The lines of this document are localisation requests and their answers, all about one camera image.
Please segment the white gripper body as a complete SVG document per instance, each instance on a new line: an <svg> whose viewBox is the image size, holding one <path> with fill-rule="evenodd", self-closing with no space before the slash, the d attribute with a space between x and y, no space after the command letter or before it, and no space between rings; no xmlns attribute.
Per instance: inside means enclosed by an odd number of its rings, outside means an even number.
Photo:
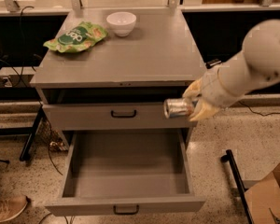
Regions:
<svg viewBox="0 0 280 224"><path fill-rule="evenodd" d="M234 72L224 65L216 65L207 70L202 76L200 87L202 98L219 108L229 107L240 100L244 93L232 75Z"/></svg>

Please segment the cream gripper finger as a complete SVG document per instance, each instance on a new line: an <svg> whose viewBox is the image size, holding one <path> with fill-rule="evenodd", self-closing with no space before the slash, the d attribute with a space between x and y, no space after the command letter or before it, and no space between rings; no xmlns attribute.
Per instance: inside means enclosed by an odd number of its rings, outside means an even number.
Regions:
<svg viewBox="0 0 280 224"><path fill-rule="evenodd" d="M202 119L209 119L220 111L220 108L209 104L204 98L197 100L193 112L189 115L189 121L199 121Z"/></svg>
<svg viewBox="0 0 280 224"><path fill-rule="evenodd" d="M201 84L202 84L202 80L200 78L193 81L184 91L183 97L184 98L197 97L201 93Z"/></svg>

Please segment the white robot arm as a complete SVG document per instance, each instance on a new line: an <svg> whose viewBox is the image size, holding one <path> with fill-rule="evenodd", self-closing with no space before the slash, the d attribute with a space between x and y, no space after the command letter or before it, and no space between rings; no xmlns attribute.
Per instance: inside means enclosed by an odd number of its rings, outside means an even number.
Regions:
<svg viewBox="0 0 280 224"><path fill-rule="evenodd" d="M251 91L280 83L280 20L267 20L245 36L241 50L207 70L184 91L197 98L190 121L213 117Z"/></svg>

